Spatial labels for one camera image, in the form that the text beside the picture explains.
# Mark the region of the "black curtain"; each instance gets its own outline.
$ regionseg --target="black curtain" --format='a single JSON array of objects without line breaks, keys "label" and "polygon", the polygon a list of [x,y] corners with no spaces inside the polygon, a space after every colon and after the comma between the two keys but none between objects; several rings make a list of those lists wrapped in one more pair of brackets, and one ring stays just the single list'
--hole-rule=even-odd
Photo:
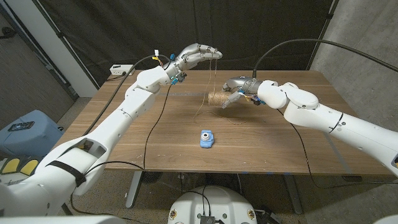
[{"label": "black curtain", "polygon": [[[40,0],[96,81],[113,64],[159,49],[176,55],[195,42],[218,48],[218,70],[250,70],[271,47],[320,35],[333,0]],[[315,43],[286,45],[259,70],[305,70]],[[158,65],[148,60],[138,69]],[[194,69],[208,69],[208,62]]]}]

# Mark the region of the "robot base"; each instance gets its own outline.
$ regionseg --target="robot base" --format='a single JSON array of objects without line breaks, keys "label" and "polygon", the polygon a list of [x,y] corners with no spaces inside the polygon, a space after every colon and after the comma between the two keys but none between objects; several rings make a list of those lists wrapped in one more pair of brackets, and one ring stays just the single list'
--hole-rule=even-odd
[{"label": "robot base", "polygon": [[257,223],[252,205],[240,194],[226,187],[206,186],[204,196],[209,200],[209,209],[206,199],[203,198],[202,201],[203,188],[204,186],[197,187],[177,199],[170,209],[167,223]]}]

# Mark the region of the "table top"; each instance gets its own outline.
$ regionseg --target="table top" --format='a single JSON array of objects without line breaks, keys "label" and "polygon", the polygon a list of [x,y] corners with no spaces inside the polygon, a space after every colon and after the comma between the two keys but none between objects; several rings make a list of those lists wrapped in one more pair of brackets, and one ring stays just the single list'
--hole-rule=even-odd
[{"label": "table top", "polygon": [[[118,94],[99,120],[102,122],[124,99],[124,93],[136,81],[136,71],[126,79]],[[256,106],[241,98],[230,108],[208,106],[207,98],[199,114],[205,93],[220,90],[231,77],[251,76],[251,71],[187,71],[183,83],[170,89],[163,115],[149,137],[146,170],[170,172],[233,172],[263,174],[308,174],[300,138],[277,111],[266,105]],[[273,80],[280,85],[292,82],[315,94],[319,102],[356,116],[320,72],[258,71],[257,79]],[[87,104],[57,145],[80,137],[96,118],[119,81],[106,82]],[[114,148],[109,161],[128,161],[143,166],[144,148],[150,129],[157,121],[167,92],[162,87],[154,106],[136,119]],[[303,138],[313,174],[391,174],[367,154],[324,134],[296,126]],[[200,147],[202,129],[212,130],[214,145]],[[127,164],[107,164],[107,169],[132,169]]]}]

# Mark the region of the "table leg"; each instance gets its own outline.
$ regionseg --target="table leg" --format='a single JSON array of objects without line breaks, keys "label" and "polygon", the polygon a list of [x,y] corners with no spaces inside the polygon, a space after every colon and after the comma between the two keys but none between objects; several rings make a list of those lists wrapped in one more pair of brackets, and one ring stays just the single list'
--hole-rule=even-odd
[{"label": "table leg", "polygon": [[302,214],[303,208],[301,206],[301,201],[299,197],[299,192],[297,191],[296,182],[294,181],[293,175],[284,175],[285,185],[289,193],[290,199],[292,201],[293,210],[296,214]]},{"label": "table leg", "polygon": [[126,208],[132,208],[134,202],[136,202],[139,187],[141,185],[141,177],[143,176],[143,171],[135,171],[131,180],[131,185],[129,193],[127,193]]}]

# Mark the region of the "blue case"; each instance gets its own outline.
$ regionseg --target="blue case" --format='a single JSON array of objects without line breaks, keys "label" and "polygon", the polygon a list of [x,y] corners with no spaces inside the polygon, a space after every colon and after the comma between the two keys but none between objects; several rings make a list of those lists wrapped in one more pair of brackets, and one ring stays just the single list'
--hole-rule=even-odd
[{"label": "blue case", "polygon": [[[29,129],[8,131],[17,123],[34,121]],[[9,155],[45,156],[61,138],[63,131],[45,113],[34,110],[0,130],[0,151]]]},{"label": "blue case", "polygon": [[[207,139],[203,139],[202,136],[204,134],[207,134],[208,136],[205,136]],[[200,147],[202,148],[210,148],[214,143],[214,136],[213,133],[210,130],[202,130],[200,134]]]}]

